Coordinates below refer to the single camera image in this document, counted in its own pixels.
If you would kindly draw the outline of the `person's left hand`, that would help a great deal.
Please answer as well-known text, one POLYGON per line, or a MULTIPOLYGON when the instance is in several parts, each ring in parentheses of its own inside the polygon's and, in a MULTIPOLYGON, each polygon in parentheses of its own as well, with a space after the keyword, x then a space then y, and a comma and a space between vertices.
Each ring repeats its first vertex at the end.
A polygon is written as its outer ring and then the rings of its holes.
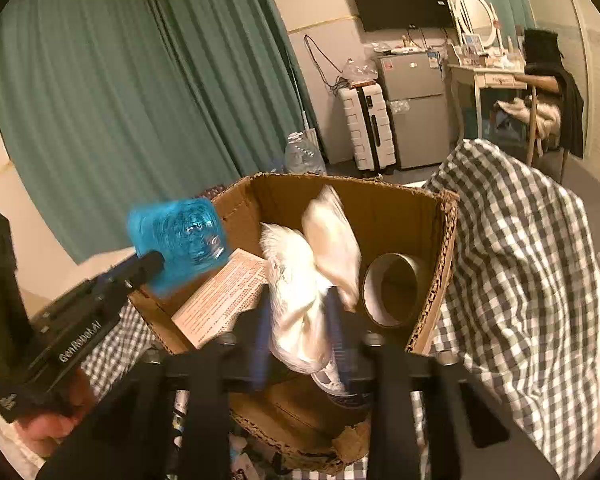
POLYGON ((15 430, 27 448, 46 458, 55 452, 86 414, 94 408, 96 398, 83 370, 78 368, 68 388, 71 405, 69 416, 55 412, 38 412, 14 422, 15 430))

